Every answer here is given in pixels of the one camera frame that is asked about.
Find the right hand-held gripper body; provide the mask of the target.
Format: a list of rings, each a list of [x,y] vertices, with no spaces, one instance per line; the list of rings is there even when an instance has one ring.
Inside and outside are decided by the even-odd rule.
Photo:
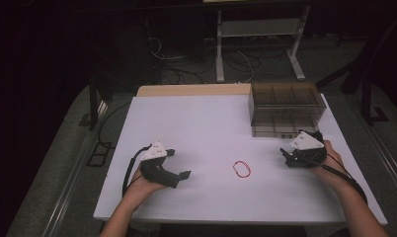
[[[286,158],[296,161],[296,168],[314,168],[320,165],[327,156],[323,135],[320,131],[309,132],[300,130],[290,142],[296,157]]]

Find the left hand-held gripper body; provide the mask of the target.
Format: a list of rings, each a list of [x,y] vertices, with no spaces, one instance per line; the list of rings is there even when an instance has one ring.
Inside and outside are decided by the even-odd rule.
[[[153,183],[175,189],[179,182],[179,174],[164,169],[163,164],[167,157],[166,148],[160,141],[154,142],[141,156],[140,172],[143,177]]]

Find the brown transparent drawer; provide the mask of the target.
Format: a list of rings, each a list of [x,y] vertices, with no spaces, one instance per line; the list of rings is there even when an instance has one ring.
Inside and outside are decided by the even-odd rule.
[[[291,139],[301,130],[316,132],[318,130],[318,116],[298,113],[250,113],[252,135],[254,137],[276,137]]]

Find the red rubber band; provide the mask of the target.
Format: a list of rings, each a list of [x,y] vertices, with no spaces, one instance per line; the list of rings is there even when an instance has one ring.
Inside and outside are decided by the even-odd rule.
[[[242,160],[235,161],[232,165],[232,168],[237,177],[241,179],[245,179],[251,176],[252,170],[251,167]]]

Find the brown transparent drawer box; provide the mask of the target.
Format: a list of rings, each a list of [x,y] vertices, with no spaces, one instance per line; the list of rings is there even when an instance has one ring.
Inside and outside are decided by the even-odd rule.
[[[326,105],[314,83],[253,82],[249,96],[251,126],[286,124],[316,127]]]

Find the person's left hand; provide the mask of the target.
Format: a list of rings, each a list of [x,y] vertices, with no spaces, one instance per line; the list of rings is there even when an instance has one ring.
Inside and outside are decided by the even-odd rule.
[[[165,186],[147,181],[139,170],[136,170],[132,180],[121,200],[123,209],[135,212],[153,193],[165,189]]]

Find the person's right hand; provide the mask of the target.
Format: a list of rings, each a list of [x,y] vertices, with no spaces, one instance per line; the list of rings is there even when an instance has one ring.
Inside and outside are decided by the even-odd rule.
[[[325,140],[324,145],[327,150],[327,158],[324,160],[323,164],[345,174],[346,171],[344,169],[341,155],[334,150],[332,143],[329,140]],[[334,192],[337,192],[347,184],[343,178],[323,169],[322,167],[313,168],[311,169],[311,172]]]

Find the light wooden board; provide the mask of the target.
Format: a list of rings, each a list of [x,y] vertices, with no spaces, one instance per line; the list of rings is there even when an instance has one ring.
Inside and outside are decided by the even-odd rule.
[[[248,95],[250,84],[195,84],[141,86],[137,97]]]

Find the black angled metal stand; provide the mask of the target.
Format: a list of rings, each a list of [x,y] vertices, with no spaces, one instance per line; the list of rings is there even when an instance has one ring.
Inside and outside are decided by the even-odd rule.
[[[361,85],[361,115],[368,125],[375,122],[388,121],[388,117],[380,107],[372,105],[372,83],[369,79],[362,79]]]

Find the black metal stand pole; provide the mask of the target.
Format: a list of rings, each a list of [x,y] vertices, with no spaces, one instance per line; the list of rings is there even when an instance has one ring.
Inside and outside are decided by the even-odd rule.
[[[90,102],[90,129],[93,130],[99,120],[99,92],[98,80],[92,76],[89,80],[89,102]]]

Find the white metal stand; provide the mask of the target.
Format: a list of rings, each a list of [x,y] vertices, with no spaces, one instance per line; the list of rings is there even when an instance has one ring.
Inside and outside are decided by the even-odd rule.
[[[217,12],[216,32],[216,56],[215,70],[216,82],[223,83],[224,66],[222,58],[222,40],[239,37],[273,37],[293,36],[293,45],[286,51],[288,61],[292,67],[297,81],[304,81],[305,75],[297,59],[297,50],[303,36],[307,18],[310,12],[309,6],[304,6],[299,18],[266,19],[266,20],[239,20],[224,21],[222,11]]]

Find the black floor frame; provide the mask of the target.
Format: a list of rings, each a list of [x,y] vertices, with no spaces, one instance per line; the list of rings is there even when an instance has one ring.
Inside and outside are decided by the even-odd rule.
[[[88,167],[103,167],[106,163],[110,151],[113,149],[111,142],[98,142],[89,157],[86,165]]]

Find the metal floor rail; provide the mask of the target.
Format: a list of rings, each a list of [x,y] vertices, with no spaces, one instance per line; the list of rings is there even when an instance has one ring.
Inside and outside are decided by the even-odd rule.
[[[397,189],[397,127],[390,121],[364,122],[366,148],[372,154],[373,165],[368,174],[383,174]]]
[[[66,180],[64,189],[60,193],[60,196],[54,206],[53,212],[50,215],[47,225],[41,234],[41,237],[56,237],[62,220],[67,212],[68,206],[73,198],[76,191],[77,182],[79,180],[80,172],[84,164],[86,163],[89,150],[94,141],[94,133],[89,132],[81,143],[78,150],[75,164],[73,165],[70,175]]]

